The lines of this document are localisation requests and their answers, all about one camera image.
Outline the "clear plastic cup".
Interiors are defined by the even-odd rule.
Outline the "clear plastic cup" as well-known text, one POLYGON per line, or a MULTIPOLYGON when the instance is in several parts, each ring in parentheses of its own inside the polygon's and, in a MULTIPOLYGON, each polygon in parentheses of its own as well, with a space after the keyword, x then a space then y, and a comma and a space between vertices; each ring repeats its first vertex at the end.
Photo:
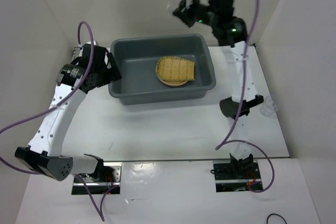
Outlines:
POLYGON ((166 10, 168 13, 173 13, 176 9, 176 3, 175 2, 168 2, 166 5, 166 10))
POLYGON ((277 99, 272 95, 265 97, 259 108, 260 114, 267 118, 274 118, 278 110, 277 99))

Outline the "woven bamboo tray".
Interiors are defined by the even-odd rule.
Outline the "woven bamboo tray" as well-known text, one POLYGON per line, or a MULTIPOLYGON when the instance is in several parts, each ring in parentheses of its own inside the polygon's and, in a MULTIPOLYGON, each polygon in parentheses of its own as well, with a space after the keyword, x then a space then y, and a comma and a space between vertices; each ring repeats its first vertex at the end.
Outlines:
POLYGON ((195 62, 177 56, 165 56, 158 60, 155 72, 164 81, 194 81, 195 62))

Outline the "yellow bear plate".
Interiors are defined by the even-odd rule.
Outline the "yellow bear plate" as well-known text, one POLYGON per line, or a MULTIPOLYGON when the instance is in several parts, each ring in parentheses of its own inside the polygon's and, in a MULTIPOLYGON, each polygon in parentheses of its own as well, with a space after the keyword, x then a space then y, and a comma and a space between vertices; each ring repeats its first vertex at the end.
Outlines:
POLYGON ((182 85, 185 85, 186 83, 188 83, 188 80, 184 80, 184 81, 167 81, 167 80, 163 80, 161 78, 159 78, 159 80, 167 86, 170 87, 180 87, 182 85))

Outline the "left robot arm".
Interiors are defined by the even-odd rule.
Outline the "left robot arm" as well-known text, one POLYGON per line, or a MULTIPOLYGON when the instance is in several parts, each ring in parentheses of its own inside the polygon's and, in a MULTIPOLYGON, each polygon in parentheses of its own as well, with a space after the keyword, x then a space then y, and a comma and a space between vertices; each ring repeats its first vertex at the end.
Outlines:
POLYGON ((57 77, 52 112, 43 119, 26 147, 18 147, 15 157, 27 168, 58 181, 81 174, 98 182, 112 171, 103 159, 92 154, 62 156, 62 146, 71 121, 89 91, 121 79, 113 54, 101 46, 83 45, 80 56, 64 65, 57 77))

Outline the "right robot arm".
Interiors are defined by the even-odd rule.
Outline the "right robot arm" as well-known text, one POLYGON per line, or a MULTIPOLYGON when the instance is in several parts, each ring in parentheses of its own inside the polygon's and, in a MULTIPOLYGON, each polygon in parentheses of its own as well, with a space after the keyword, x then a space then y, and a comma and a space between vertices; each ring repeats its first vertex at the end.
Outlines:
POLYGON ((200 0, 181 0, 173 15, 188 27, 195 23, 211 27, 224 55, 232 94, 219 103, 230 125, 223 142, 236 143, 230 153, 230 172, 235 178, 242 178, 253 166, 253 156, 247 143, 247 116, 251 108, 264 100, 256 90, 249 66, 246 24, 234 15, 234 0, 208 0, 206 5, 200 0))

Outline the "grey plastic bin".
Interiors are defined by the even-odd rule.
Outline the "grey plastic bin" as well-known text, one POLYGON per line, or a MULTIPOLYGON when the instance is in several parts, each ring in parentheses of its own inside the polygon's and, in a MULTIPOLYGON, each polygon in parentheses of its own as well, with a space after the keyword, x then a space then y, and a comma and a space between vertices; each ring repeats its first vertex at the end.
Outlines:
POLYGON ((124 105, 200 99, 216 86, 211 54, 200 34, 117 39, 110 51, 122 78, 109 84, 109 93, 124 105), (155 67, 165 56, 193 61, 195 79, 180 87, 163 84, 155 67))

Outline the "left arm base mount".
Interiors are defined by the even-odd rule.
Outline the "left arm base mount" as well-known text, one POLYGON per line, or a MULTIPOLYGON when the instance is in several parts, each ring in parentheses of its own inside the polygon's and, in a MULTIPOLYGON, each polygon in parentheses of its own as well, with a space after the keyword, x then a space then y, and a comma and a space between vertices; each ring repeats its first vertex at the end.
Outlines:
POLYGON ((84 181, 92 195, 118 195, 120 194, 120 182, 122 163, 104 162, 104 171, 99 178, 92 178, 87 174, 79 174, 81 177, 74 177, 72 183, 72 195, 87 195, 88 192, 84 187, 84 181))

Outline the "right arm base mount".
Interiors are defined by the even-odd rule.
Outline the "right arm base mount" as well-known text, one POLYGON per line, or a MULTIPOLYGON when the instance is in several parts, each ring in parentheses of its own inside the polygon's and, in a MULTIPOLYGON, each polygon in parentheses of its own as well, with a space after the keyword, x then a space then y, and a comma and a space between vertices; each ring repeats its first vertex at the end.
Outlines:
POLYGON ((217 193, 264 189, 257 162, 254 162, 252 167, 236 174, 229 161, 213 161, 211 174, 214 175, 217 193))

